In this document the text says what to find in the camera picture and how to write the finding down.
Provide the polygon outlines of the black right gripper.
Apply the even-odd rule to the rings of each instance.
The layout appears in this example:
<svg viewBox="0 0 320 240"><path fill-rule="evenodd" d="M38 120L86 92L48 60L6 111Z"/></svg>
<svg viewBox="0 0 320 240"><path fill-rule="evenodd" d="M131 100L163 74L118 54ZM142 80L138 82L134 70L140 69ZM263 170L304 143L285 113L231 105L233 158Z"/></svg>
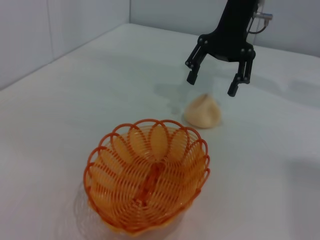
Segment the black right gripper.
<svg viewBox="0 0 320 240"><path fill-rule="evenodd" d="M258 9L257 0L228 0L216 29L202 34L185 62L190 69L186 81L194 85L206 55L225 62L239 62L237 73L227 94L234 97L239 84L249 84L256 57L253 45L247 42L247 28Z"/></svg>

